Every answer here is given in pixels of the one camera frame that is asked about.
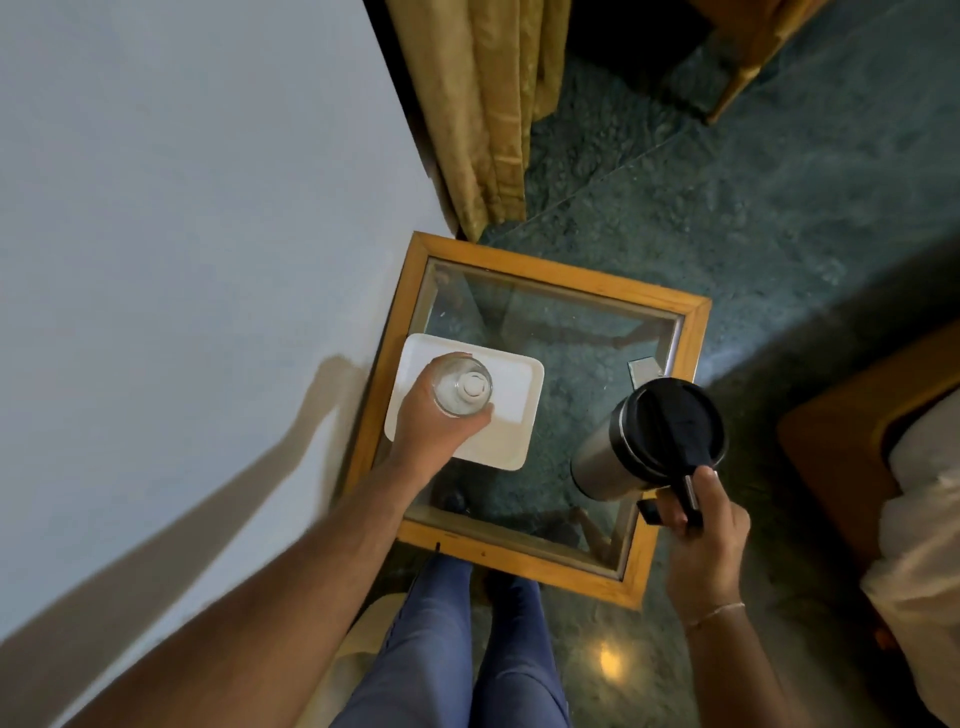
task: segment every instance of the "white tray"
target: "white tray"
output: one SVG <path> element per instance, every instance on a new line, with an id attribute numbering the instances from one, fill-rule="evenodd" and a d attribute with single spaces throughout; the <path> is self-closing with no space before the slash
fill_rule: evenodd
<path id="1" fill-rule="evenodd" d="M 403 398 L 427 364 L 450 352 L 473 354 L 487 367 L 493 379 L 493 420 L 458 447 L 454 457 L 504 471 L 519 470 L 527 459 L 543 387 L 543 365 L 530 356 L 499 352 L 426 333 L 410 334 L 403 344 L 403 354 L 396 370 L 394 392 L 383 423 L 384 434 L 394 441 L 396 413 Z"/>

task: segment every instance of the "curtain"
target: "curtain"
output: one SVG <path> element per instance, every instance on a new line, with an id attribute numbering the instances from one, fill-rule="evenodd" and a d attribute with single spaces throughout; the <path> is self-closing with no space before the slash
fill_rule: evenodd
<path id="1" fill-rule="evenodd" d="M 467 238 L 526 219 L 530 125 L 560 98 L 570 0 L 387 0 Z"/>

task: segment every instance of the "glass table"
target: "glass table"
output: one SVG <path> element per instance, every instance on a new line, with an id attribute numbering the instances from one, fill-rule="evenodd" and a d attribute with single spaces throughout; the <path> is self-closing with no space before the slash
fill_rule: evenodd
<path id="1" fill-rule="evenodd" d="M 680 291 L 416 233 L 348 486 L 364 472 L 358 450 L 368 468 L 389 453 L 380 400 L 383 392 L 389 400 L 407 335 L 532 356 L 544 381 L 523 467 L 451 460 L 407 511 L 399 538 L 636 607 L 656 529 L 637 518 L 637 495 L 618 502 L 584 496 L 570 477 L 570 458 L 639 385 L 631 362 L 643 362 L 651 376 L 692 379 L 708 308 L 707 299 Z"/>

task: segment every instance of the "wooden chair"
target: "wooden chair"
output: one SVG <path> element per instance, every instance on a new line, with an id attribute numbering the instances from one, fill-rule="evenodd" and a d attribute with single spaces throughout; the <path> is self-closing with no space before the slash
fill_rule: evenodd
<path id="1" fill-rule="evenodd" d="M 717 120 L 724 109 L 756 74 L 773 58 L 783 44 L 828 0 L 689 0 L 717 33 L 731 40 L 739 53 L 733 78 L 707 115 L 707 123 Z"/>
<path id="2" fill-rule="evenodd" d="M 880 510 L 900 494 L 887 467 L 895 430 L 960 386 L 960 321 L 881 359 L 787 413 L 780 444 L 861 571 L 880 556 Z"/>

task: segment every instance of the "wooden table frame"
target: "wooden table frame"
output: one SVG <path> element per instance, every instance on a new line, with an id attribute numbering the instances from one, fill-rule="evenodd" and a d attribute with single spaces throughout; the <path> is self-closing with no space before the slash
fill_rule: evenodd
<path id="1" fill-rule="evenodd" d="M 345 490 L 356 485 L 360 477 L 373 467 L 400 354 L 414 322 L 420 286 L 430 258 L 679 314 L 683 320 L 671 375 L 693 380 L 707 329 L 709 299 L 528 255 L 415 232 L 373 366 L 370 388 L 360 411 L 356 441 L 349 455 Z M 631 499 L 621 506 L 612 536 L 615 547 L 617 541 L 622 543 L 622 539 L 633 531 L 630 548 L 620 549 L 626 555 L 625 563 L 620 563 L 616 569 L 574 548 L 551 544 L 492 523 L 437 509 L 428 509 L 436 513 L 426 513 L 426 510 L 424 506 L 413 506 L 408 511 L 397 534 L 402 542 L 625 607 L 635 609 L 643 599 L 657 529 L 636 517 L 636 503 Z M 416 515 L 417 519 L 413 520 L 410 515 Z M 544 558 L 538 552 L 550 558 Z"/>

